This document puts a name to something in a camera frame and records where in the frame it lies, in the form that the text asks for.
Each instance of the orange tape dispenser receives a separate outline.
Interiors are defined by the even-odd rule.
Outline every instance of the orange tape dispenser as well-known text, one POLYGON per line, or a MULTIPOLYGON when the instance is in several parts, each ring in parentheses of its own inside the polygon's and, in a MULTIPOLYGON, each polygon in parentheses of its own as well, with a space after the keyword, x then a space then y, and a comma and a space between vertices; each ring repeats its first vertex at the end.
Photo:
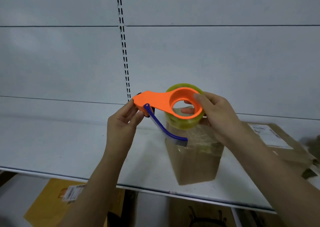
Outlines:
POLYGON ((173 123, 170 124, 174 127, 179 129, 193 127, 199 122, 204 114, 201 105, 193 97, 195 93, 202 94, 203 92, 194 85, 177 84, 170 87, 165 93, 151 91, 139 93, 133 97, 133 100, 138 109, 143 111, 146 117, 150 117, 168 139, 173 140, 174 144, 186 146, 188 139, 170 133, 156 118, 154 109, 157 108, 166 112, 167 120, 169 119, 169 123, 171 120, 173 123), (178 101, 190 102, 195 108, 194 115, 181 116, 176 114, 173 111, 173 106, 178 101))

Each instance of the right hand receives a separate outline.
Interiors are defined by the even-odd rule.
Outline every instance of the right hand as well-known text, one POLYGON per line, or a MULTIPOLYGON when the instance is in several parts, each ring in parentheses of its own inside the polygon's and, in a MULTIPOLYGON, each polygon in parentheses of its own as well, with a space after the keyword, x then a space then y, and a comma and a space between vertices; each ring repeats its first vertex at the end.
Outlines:
MULTIPOLYGON (((204 92, 204 95, 194 94, 194 98, 205 111, 206 117, 202 118, 199 123, 211 127, 216 139, 225 146, 230 145, 233 139, 246 132, 229 101, 225 98, 208 92, 204 92)), ((193 114, 194 108, 183 108, 181 112, 193 114)))

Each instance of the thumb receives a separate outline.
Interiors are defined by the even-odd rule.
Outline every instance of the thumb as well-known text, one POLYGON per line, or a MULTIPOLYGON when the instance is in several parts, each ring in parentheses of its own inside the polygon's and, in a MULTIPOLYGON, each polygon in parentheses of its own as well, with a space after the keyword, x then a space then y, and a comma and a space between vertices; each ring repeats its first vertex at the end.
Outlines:
POLYGON ((193 96, 207 114, 208 112, 214 109, 214 104, 212 104, 211 101, 205 95, 194 94, 193 96))
POLYGON ((142 111, 139 111, 138 113, 136 113, 130 120, 129 125, 133 126, 133 127, 137 127, 137 125, 140 124, 140 122, 142 121, 142 119, 144 118, 144 113, 142 111))

